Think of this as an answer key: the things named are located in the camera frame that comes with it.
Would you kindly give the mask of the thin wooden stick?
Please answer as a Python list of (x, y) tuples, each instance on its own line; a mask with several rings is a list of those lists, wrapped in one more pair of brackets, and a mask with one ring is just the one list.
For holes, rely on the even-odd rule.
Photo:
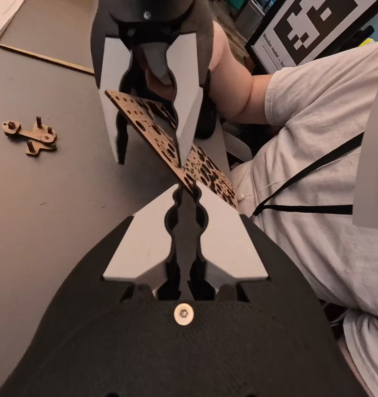
[(38, 53), (34, 53), (34, 52), (30, 52), (27, 50), (23, 50), (20, 48), (16, 48), (16, 47), (12, 47), (12, 46), (8, 46), (5, 44), (1, 44), (0, 43), (0, 49), (3, 49), (5, 51), (11, 52), (11, 53), (15, 53), (18, 55), (22, 55), (31, 59), (35, 59), (35, 60), (39, 60), (41, 62), (45, 62), (48, 64), (52, 64), (55, 66), (60, 66), (69, 70), (73, 70), (73, 71), (77, 71), (86, 75), (91, 75), (94, 76), (94, 70), (92, 68), (89, 67), (84, 67), (75, 63), (71, 63), (71, 62), (67, 62), (64, 60), (60, 60), (57, 58), (53, 58), (53, 57), (49, 57), (49, 56), (45, 56), (42, 54), (38, 54)]

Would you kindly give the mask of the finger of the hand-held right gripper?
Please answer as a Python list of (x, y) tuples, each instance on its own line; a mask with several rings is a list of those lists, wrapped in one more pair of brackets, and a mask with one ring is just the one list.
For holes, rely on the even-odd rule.
[(178, 36), (167, 49), (166, 60), (175, 84), (173, 110), (177, 116), (176, 143), (179, 166), (184, 167), (195, 137), (203, 98), (199, 83), (196, 33)]
[(128, 133), (127, 120), (106, 95), (106, 90), (120, 92), (123, 77), (130, 70), (132, 53), (119, 38), (105, 39), (99, 95), (110, 141), (116, 163), (124, 165)]

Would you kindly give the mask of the person's right forearm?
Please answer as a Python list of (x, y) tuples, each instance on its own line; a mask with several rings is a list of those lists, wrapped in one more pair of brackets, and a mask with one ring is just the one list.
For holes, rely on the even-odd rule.
[(209, 96), (220, 116), (243, 124), (270, 125), (265, 113), (273, 75), (251, 75), (233, 56), (222, 27), (213, 22)]

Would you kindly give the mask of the black framed marker sign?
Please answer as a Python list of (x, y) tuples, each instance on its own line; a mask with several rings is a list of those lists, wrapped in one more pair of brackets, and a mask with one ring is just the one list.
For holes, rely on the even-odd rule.
[(374, 33), (378, 0), (274, 1), (246, 43), (253, 75), (358, 47)]

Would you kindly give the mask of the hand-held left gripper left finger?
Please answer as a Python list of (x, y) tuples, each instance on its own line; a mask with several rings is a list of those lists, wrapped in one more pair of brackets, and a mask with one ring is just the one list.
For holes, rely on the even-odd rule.
[(179, 276), (173, 230), (178, 223), (182, 187), (172, 185), (137, 211), (117, 246), (103, 279), (148, 285), (154, 295)]

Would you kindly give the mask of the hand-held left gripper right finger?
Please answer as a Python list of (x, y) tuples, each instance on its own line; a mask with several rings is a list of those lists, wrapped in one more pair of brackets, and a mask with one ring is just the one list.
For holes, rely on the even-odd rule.
[(192, 264), (193, 295), (216, 295), (224, 285), (263, 281), (268, 273), (229, 196), (220, 197), (200, 181), (194, 184), (200, 234)]

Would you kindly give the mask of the large wooden parts sheet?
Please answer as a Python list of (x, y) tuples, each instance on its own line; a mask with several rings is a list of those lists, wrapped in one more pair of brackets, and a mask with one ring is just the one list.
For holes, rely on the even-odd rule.
[(233, 184), (201, 146), (192, 144), (186, 164), (183, 167), (179, 166), (177, 144), (155, 120), (155, 116), (161, 116), (172, 127), (175, 127), (172, 116), (161, 102), (113, 90), (106, 90), (105, 94), (192, 197), (195, 182), (201, 182), (223, 201), (238, 210)]

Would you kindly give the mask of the person's right hand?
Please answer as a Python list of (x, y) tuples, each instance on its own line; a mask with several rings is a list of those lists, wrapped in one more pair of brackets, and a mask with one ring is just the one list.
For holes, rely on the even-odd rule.
[(147, 87), (153, 93), (167, 101), (174, 102), (176, 98), (175, 86), (168, 73), (160, 80), (147, 66), (145, 68), (145, 79)]

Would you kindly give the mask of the small wooden pegged assembly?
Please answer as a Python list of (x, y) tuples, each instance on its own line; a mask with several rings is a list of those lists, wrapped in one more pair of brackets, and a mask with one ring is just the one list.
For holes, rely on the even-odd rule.
[(57, 133), (51, 127), (43, 124), (37, 116), (31, 131), (24, 130), (21, 123), (8, 120), (1, 124), (3, 132), (11, 139), (24, 138), (26, 141), (26, 155), (38, 157), (42, 151), (55, 152), (57, 150)]

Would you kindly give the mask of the person in white shirt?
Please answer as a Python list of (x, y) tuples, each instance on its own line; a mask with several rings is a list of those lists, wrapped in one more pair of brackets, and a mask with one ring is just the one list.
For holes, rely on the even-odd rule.
[(232, 171), (240, 212), (300, 269), (319, 299), (349, 309), (345, 341), (358, 373), (378, 396), (378, 230), (349, 215), (253, 213), (284, 182), (366, 129), (378, 91), (378, 42), (274, 73), (267, 122), (282, 127), (250, 162)]

